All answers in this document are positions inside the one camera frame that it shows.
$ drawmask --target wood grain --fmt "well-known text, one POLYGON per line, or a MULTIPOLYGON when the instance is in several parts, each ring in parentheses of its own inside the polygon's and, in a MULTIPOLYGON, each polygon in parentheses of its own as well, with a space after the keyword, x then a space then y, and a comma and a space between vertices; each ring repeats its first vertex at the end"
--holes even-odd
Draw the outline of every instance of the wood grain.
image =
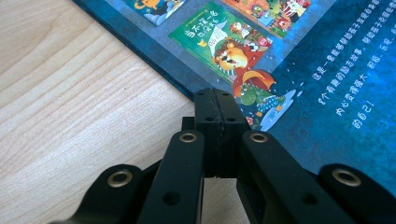
MULTIPOLYGON (((106 168, 159 160, 193 103, 73 2, 0 2, 0 222, 70 217, 106 168)), ((203 223, 244 223, 234 181, 203 223)))

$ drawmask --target children's book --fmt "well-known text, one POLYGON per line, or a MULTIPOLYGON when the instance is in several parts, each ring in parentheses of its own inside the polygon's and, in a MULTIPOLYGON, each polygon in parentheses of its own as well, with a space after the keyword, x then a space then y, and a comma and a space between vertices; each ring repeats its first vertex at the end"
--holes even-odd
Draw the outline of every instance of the children's book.
POLYGON ((208 3, 170 34, 240 93, 245 79, 267 89, 273 82, 263 71, 252 70, 273 42, 223 7, 208 3))
POLYGON ((189 0, 161 25, 141 1, 74 1, 191 99, 230 92, 305 169, 343 163, 396 196, 396 0, 189 0))
POLYGON ((310 0, 224 0, 277 37, 284 37, 311 5, 310 0))

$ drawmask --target small book image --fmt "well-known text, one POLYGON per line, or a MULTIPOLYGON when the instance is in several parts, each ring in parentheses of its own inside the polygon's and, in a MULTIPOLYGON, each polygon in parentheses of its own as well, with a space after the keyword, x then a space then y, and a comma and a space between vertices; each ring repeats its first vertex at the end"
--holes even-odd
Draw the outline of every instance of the small book image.
POLYGON ((311 5, 309 0, 223 0, 271 34, 283 38, 311 5))
POLYGON ((123 0, 123 2, 156 25, 163 23, 186 0, 123 0))
POLYGON ((209 2, 169 36, 232 85, 235 97, 251 79, 268 89, 268 78, 254 65, 273 41, 223 7, 209 2))

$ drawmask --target metal screw hole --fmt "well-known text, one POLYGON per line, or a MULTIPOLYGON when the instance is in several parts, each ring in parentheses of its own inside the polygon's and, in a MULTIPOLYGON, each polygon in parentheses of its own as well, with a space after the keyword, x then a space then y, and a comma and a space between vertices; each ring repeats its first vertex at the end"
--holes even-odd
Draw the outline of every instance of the metal screw hole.
POLYGON ((107 184, 112 188, 120 188, 127 185, 132 180, 132 173, 129 170, 120 170, 113 173, 107 179, 107 184))
POLYGON ((361 185, 361 179, 345 169, 333 170, 332 177, 334 177, 338 182, 350 187, 358 187, 361 185))
POLYGON ((268 141, 268 137, 262 133, 253 133, 250 135, 250 139, 257 143, 264 143, 268 141))
POLYGON ((195 140, 197 140, 197 135, 193 134, 193 133, 183 133, 180 137, 179 137, 180 141, 185 142, 185 143, 190 143, 190 142, 194 142, 195 140))

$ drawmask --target mounting hole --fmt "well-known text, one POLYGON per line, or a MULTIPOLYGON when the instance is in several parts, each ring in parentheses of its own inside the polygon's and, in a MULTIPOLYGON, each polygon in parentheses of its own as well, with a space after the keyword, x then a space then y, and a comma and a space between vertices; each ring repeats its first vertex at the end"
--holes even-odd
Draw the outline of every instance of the mounting hole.
POLYGON ((268 137, 265 136, 263 133, 253 133, 250 135, 250 139, 257 143, 264 143, 268 141, 268 137))
POLYGON ((113 173, 107 179, 107 184, 112 188, 120 188, 127 185, 132 180, 132 173, 129 170, 120 170, 113 173))
POLYGON ((179 137, 180 141, 185 142, 185 143, 190 143, 193 142, 195 140, 197 140, 197 135, 193 134, 193 133, 183 133, 180 137, 179 137))
POLYGON ((315 205, 318 203, 318 199, 317 197, 315 197, 313 194, 311 193, 306 193, 302 198, 301 198, 301 202, 307 204, 307 205, 315 205))
POLYGON ((163 195, 163 202, 171 206, 178 204, 180 200, 180 194, 174 191, 169 191, 163 195))
POLYGON ((361 179, 345 169, 333 170, 332 177, 334 177, 338 182, 350 187, 358 187, 361 185, 361 179))

